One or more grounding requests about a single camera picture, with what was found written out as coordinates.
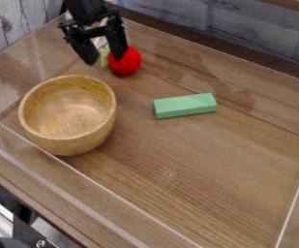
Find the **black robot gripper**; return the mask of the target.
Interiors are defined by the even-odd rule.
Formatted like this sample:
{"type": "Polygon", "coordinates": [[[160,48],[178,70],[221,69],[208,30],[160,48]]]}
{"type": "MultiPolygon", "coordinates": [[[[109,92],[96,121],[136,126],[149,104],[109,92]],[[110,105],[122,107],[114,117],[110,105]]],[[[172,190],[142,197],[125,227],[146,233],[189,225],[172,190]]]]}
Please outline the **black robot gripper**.
{"type": "Polygon", "coordinates": [[[129,49],[124,21],[117,9],[105,0],[65,0],[72,19],[60,24],[66,41],[86,64],[94,65],[100,51],[93,38],[106,36],[114,59],[120,61],[129,49]]]}

